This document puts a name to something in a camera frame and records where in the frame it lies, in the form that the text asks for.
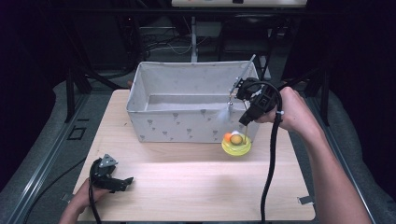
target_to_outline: white fabric bin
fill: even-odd
[[[220,143],[225,133],[245,133],[238,121],[246,111],[243,102],[228,102],[248,63],[139,64],[126,106],[139,141]],[[258,77],[254,64],[246,77]],[[250,122],[247,136],[253,140],[258,129]]]

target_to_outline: gray carpet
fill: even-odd
[[[207,42],[203,42],[205,44],[199,48],[199,62],[210,62],[217,59],[216,54],[214,54],[215,42],[210,40],[205,40]],[[273,76],[272,82],[276,85],[279,84],[289,49],[290,42],[287,40],[278,41],[274,57],[269,65]],[[190,51],[185,54],[177,54],[172,49],[154,50],[150,53],[147,60],[153,62],[189,62],[190,55]],[[232,57],[230,60],[248,60],[249,57]],[[111,80],[121,86],[126,86],[126,81],[133,79],[133,76],[134,73],[131,73]],[[23,217],[28,211],[32,203],[28,203],[21,210],[15,211],[21,205],[21,196],[24,195],[24,192],[29,190],[33,192],[32,200],[30,201],[32,202],[33,197],[38,195],[49,183],[87,155],[112,92],[110,88],[96,80],[90,79],[90,82],[93,86],[91,94],[81,95],[76,91],[77,99],[81,102],[81,108],[72,122],[67,125],[64,124],[64,119],[66,118],[65,83],[61,83],[54,88],[57,102],[47,125],[19,170],[0,193],[0,223],[7,223],[10,217],[15,216],[15,212],[21,213]],[[330,95],[329,122],[333,137],[342,151],[356,183],[360,187],[361,194],[373,214],[375,223],[396,223],[396,205],[374,182],[367,167],[361,161],[359,138],[342,104],[333,94]],[[296,134],[291,133],[290,138],[301,165],[308,191],[311,196],[315,196],[304,145]],[[35,175],[36,168],[40,166],[41,162],[54,148],[57,148],[57,153],[52,155],[54,160],[52,164],[48,164],[49,171],[43,175],[44,181],[38,183],[37,190],[29,189],[29,181]],[[27,223],[56,223],[59,220],[62,211],[66,207],[66,202],[61,201],[60,198],[64,192],[72,192],[81,167],[82,164],[49,188],[34,206]],[[318,223],[318,221],[314,219],[309,223]]]

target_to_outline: black cord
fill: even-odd
[[[68,170],[66,170],[65,172],[63,172],[60,176],[58,176],[56,179],[54,179],[45,189],[43,189],[43,191],[35,198],[35,201],[32,203],[32,205],[30,206],[29,210],[27,211],[24,221],[23,223],[27,222],[27,219],[29,218],[29,215],[32,213],[33,208],[35,207],[35,204],[38,202],[38,200],[44,195],[45,192],[47,192],[47,190],[49,190],[50,187],[52,187],[52,185],[54,185],[60,178],[64,177],[64,175],[66,175],[67,173],[69,173],[70,171],[72,171],[74,168],[76,168],[78,165],[80,165],[81,163],[83,163],[85,160],[87,159],[87,157],[84,157],[81,161],[79,161],[78,163],[76,163],[74,166],[70,167]]]
[[[93,165],[91,166],[91,170],[90,170],[90,187],[89,187],[89,190],[88,190],[88,196],[90,198],[91,210],[93,212],[93,215],[95,216],[96,223],[98,223],[98,224],[101,224],[102,220],[100,219],[99,213],[96,210],[95,199],[93,198],[93,182],[91,180],[91,176],[93,175],[93,173],[92,173],[93,167],[95,167],[96,163],[98,163],[100,161],[101,161],[100,159],[94,161]]]
[[[147,43],[146,45],[148,45],[148,44],[153,44],[153,45],[151,45],[151,46],[145,46],[145,51],[150,51],[150,50],[153,50],[153,49],[156,49],[156,48],[158,48],[160,45],[164,45],[164,46],[167,46],[168,44],[170,44],[170,43],[172,43],[172,42],[181,42],[181,41],[183,41],[184,39],[185,39],[186,37],[184,37],[184,36],[181,36],[181,35],[178,35],[178,36],[174,36],[174,37],[172,37],[172,38],[169,38],[169,39],[165,39],[165,40],[162,40],[162,41],[152,41],[152,43]]]
[[[262,224],[265,223],[265,201],[267,198],[267,194],[268,194],[268,190],[270,188],[271,182],[272,182],[272,178],[274,176],[274,171],[275,171],[275,164],[276,164],[276,137],[277,137],[277,130],[279,128],[280,122],[282,122],[282,96],[280,95],[280,91],[277,87],[275,87],[274,85],[272,85],[269,82],[266,81],[258,81],[258,82],[254,82],[250,85],[248,85],[246,87],[249,88],[251,86],[254,85],[267,85],[269,87],[271,87],[276,94],[276,116],[275,116],[275,120],[274,120],[274,124],[273,124],[273,128],[271,131],[271,141],[270,141],[270,166],[268,168],[268,176],[267,176],[267,180],[265,182],[265,186],[264,186],[264,190],[262,192],[262,201],[260,204],[260,209],[261,209],[261,213],[262,213]]]
[[[318,71],[318,68],[314,68],[314,69],[312,69],[311,71],[307,72],[306,74],[304,74],[304,75],[302,75],[302,76],[300,76],[300,77],[297,77],[297,78],[293,79],[292,81],[289,81],[289,82],[283,84],[282,86],[280,86],[280,87],[278,88],[278,90],[281,91],[281,90],[282,90],[283,88],[285,88],[285,87],[292,87],[292,86],[294,86],[294,85],[300,83],[301,81],[303,81],[303,80],[305,80],[305,79],[307,79],[307,78],[310,78],[310,77],[313,76],[317,71]]]

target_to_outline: dark floor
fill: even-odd
[[[213,62],[217,60],[215,52],[216,38],[199,38],[198,62]],[[172,46],[157,46],[147,54],[147,61],[152,62],[189,62],[191,60],[190,42],[186,39]],[[272,82],[279,85],[283,67],[290,49],[288,39],[278,39],[269,70]],[[251,55],[243,58],[231,55],[226,60],[248,60]],[[134,77],[134,72],[112,78],[111,81],[126,87],[126,81]],[[0,194],[0,223],[22,223],[32,206],[34,198],[50,185],[64,171],[81,161],[88,153],[101,118],[105,112],[112,90],[102,83],[90,79],[93,91],[89,95],[80,94],[76,90],[78,110],[70,123],[64,124],[66,117],[65,83],[54,88],[57,95],[56,105],[51,117],[39,136],[35,145],[25,158],[19,170],[8,182]],[[318,113],[318,100],[308,99],[308,104],[314,113]],[[396,205],[394,201],[374,182],[370,172],[361,161],[359,138],[349,117],[337,97],[331,93],[329,103],[330,127],[326,134],[333,139],[335,150],[339,150],[359,187],[374,223],[396,223]],[[84,129],[80,140],[73,140],[76,129]],[[291,133],[297,158],[301,164],[304,179],[311,196],[313,191],[309,162],[304,146],[298,136]],[[34,204],[27,223],[56,223],[66,207],[66,202],[60,200],[64,193],[71,193],[77,181],[82,164],[71,170],[46,191]]]

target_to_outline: orange ball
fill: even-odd
[[[227,142],[230,142],[231,141],[231,136],[232,136],[231,133],[225,133],[224,134],[224,140],[226,140]]]

